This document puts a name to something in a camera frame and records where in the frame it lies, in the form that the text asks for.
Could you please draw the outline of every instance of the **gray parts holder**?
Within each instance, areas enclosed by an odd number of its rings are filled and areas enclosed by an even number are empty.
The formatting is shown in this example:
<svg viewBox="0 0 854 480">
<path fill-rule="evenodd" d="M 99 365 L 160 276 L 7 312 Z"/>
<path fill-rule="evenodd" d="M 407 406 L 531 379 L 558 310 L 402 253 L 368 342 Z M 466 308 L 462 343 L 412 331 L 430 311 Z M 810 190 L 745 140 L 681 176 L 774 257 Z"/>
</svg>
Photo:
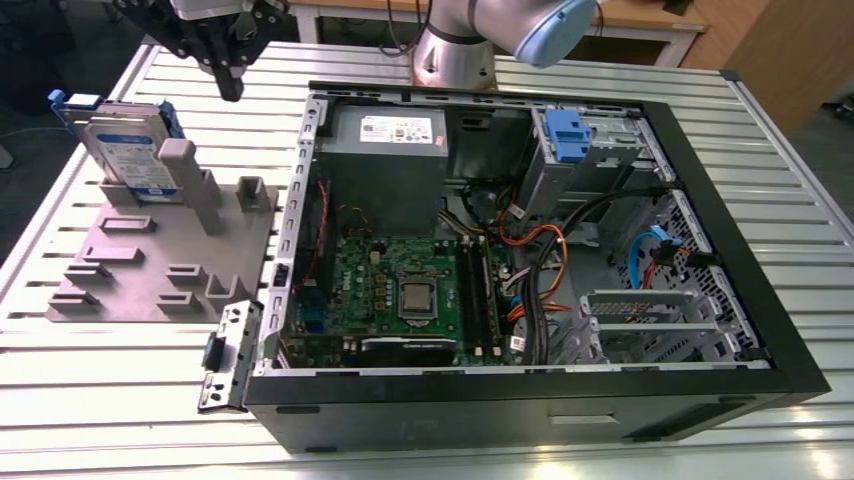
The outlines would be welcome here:
<svg viewBox="0 0 854 480">
<path fill-rule="evenodd" d="M 159 152 L 184 204 L 102 206 L 50 302 L 52 321 L 215 323 L 226 304 L 255 297 L 278 190 L 259 177 L 218 186 L 194 152 L 187 140 Z"/>
</svg>

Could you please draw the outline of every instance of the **cpu socket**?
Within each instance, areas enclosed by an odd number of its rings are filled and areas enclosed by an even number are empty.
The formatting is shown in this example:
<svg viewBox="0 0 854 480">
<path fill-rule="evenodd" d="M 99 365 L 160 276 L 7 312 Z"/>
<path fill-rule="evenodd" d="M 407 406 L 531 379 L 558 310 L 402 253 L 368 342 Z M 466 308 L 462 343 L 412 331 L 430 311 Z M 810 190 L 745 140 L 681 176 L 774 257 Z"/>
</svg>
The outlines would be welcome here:
<svg viewBox="0 0 854 480">
<path fill-rule="evenodd" d="M 398 276 L 398 317 L 412 327 L 424 327 L 439 317 L 434 277 L 411 274 Z"/>
</svg>

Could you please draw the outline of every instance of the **motherboard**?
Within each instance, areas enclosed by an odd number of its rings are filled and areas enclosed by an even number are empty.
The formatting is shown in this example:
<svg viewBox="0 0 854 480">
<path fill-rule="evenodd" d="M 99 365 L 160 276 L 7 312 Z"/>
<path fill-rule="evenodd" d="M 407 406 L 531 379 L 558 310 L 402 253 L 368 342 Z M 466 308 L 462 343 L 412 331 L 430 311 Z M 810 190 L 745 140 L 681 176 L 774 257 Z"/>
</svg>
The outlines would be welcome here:
<svg viewBox="0 0 854 480">
<path fill-rule="evenodd" d="M 371 366 L 372 356 L 383 365 L 503 365 L 505 257 L 485 239 L 339 239 L 331 301 L 300 306 L 292 358 L 315 368 Z"/>
</svg>

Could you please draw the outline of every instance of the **green circuit board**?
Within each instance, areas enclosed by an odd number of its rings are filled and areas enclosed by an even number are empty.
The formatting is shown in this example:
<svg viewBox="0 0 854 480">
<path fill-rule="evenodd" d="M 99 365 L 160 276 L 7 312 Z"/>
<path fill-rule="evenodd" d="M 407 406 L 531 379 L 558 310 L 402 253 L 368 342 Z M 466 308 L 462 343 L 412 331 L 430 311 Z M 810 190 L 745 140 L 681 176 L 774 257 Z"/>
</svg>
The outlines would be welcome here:
<svg viewBox="0 0 854 480">
<path fill-rule="evenodd" d="M 442 337 L 456 341 L 455 365 L 505 364 L 503 352 L 498 356 L 493 351 L 475 355 L 466 346 L 456 247 L 454 240 L 339 240 L 331 303 L 324 311 L 303 308 L 299 312 L 306 325 L 310 320 L 323 323 L 322 332 L 312 334 L 307 329 L 304 346 L 299 347 L 311 366 L 339 366 L 342 339 L 371 336 Z M 402 318 L 402 292 L 410 282 L 430 284 L 435 295 L 430 318 Z"/>
</svg>

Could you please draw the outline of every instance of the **red cable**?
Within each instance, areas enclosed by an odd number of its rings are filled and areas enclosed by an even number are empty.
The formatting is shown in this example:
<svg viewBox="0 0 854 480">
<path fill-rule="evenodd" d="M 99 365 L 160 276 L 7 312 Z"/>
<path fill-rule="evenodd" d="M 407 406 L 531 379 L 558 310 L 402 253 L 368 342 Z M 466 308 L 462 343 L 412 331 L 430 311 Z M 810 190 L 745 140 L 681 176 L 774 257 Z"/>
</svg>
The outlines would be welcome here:
<svg viewBox="0 0 854 480">
<path fill-rule="evenodd" d="M 323 182 L 320 180 L 318 180 L 318 187 L 320 188 L 320 195 L 323 197 L 323 216 L 320 218 L 320 228 L 318 229 L 318 241 L 315 243 L 315 253 L 314 253 L 314 256 L 311 257 L 311 264 L 308 265 L 308 272 L 306 273 L 306 276 L 303 277 L 303 281 L 296 286 L 296 288 L 306 285 L 306 281 L 315 274 L 315 267 L 318 265 L 318 256 L 320 255 L 320 244 L 323 243 L 323 237 L 326 235 L 326 221 L 327 221 L 328 210 L 330 210 L 330 197 L 326 194 L 326 186 L 323 185 Z"/>
</svg>

